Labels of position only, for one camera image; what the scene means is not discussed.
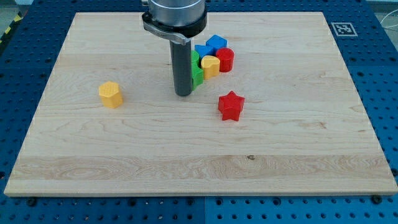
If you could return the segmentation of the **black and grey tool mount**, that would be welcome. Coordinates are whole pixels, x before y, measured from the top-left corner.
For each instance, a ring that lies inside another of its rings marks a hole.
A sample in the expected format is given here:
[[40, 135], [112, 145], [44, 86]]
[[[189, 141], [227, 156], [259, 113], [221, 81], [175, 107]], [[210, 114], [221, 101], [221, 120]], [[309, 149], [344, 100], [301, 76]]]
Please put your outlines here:
[[207, 8], [205, 8], [199, 19], [186, 26], [168, 26], [155, 20], [149, 11], [143, 13], [142, 22], [146, 31], [157, 37], [167, 39], [176, 44], [186, 45], [190, 39], [201, 33], [207, 23]]

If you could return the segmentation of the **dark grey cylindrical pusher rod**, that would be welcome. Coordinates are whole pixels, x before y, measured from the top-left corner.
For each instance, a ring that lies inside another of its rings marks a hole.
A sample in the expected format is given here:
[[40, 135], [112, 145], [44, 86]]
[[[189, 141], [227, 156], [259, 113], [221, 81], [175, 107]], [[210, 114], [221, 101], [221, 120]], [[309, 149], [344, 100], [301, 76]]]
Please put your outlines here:
[[185, 45], [170, 41], [170, 53], [175, 93], [178, 96], [188, 96], [193, 87], [191, 39]]

